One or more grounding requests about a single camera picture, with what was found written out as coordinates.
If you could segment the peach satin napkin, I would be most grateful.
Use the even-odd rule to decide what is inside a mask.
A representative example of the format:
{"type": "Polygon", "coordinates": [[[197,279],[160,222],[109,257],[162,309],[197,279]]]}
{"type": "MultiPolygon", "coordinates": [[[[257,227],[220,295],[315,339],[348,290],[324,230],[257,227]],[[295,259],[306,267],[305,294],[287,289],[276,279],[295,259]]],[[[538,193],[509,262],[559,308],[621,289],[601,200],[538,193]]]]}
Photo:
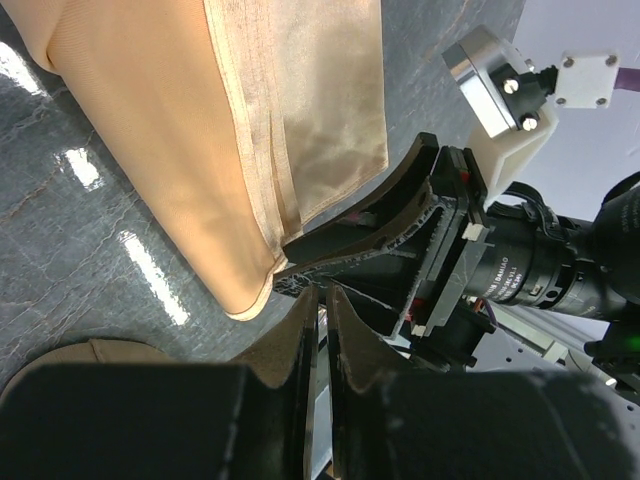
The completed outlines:
{"type": "Polygon", "coordinates": [[[7,1],[226,314],[389,163],[377,1],[7,1]]]}

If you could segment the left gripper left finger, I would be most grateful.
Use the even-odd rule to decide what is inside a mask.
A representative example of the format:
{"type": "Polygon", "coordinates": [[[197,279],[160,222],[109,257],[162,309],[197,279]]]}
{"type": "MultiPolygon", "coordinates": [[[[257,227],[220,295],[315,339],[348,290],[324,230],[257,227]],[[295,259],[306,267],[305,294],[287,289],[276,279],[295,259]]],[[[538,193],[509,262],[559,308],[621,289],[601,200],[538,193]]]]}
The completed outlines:
{"type": "Polygon", "coordinates": [[[37,367],[1,406],[5,479],[307,479],[318,292],[226,363],[37,367]]]}

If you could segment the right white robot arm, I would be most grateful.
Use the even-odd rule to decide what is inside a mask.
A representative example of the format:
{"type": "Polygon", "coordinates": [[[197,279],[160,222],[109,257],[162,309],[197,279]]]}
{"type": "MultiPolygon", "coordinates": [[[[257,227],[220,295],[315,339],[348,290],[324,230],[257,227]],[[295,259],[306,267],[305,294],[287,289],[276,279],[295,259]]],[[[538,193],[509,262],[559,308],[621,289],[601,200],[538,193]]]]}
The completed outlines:
{"type": "Polygon", "coordinates": [[[555,214],[515,182],[514,203],[486,204],[473,152],[419,134],[392,174],[351,208],[289,243],[276,292],[340,286],[379,335],[440,372],[475,365],[492,305],[601,320],[584,345],[618,392],[639,396],[639,178],[604,198],[593,221],[555,214]]]}

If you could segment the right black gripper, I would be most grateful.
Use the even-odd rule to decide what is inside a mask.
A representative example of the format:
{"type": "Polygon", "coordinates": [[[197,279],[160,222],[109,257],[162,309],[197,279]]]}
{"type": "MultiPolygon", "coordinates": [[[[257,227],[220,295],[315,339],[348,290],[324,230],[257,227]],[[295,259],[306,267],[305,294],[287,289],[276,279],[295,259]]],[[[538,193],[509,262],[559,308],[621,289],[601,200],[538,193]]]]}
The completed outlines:
{"type": "Polygon", "coordinates": [[[296,297],[315,286],[320,304],[326,306],[328,285],[334,283],[372,330],[392,338],[404,321],[412,282],[424,260],[408,310],[411,334],[428,337],[445,326],[486,251],[489,225],[487,187],[473,153],[468,148],[439,150],[434,134],[419,133],[400,164],[369,195],[286,245],[290,265],[274,277],[274,290],[296,297]],[[434,188],[452,191],[436,194],[439,221],[426,256],[422,249],[339,254],[393,220],[430,171],[434,188]]]}

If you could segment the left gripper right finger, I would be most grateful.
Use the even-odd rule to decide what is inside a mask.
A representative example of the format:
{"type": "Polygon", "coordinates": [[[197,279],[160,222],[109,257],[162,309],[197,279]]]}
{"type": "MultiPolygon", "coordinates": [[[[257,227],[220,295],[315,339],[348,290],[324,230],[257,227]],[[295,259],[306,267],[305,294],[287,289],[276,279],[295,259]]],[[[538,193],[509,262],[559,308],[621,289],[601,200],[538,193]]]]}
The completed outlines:
{"type": "Polygon", "coordinates": [[[568,372],[442,374],[327,292],[333,464],[341,479],[635,479],[639,423],[568,372]]]}

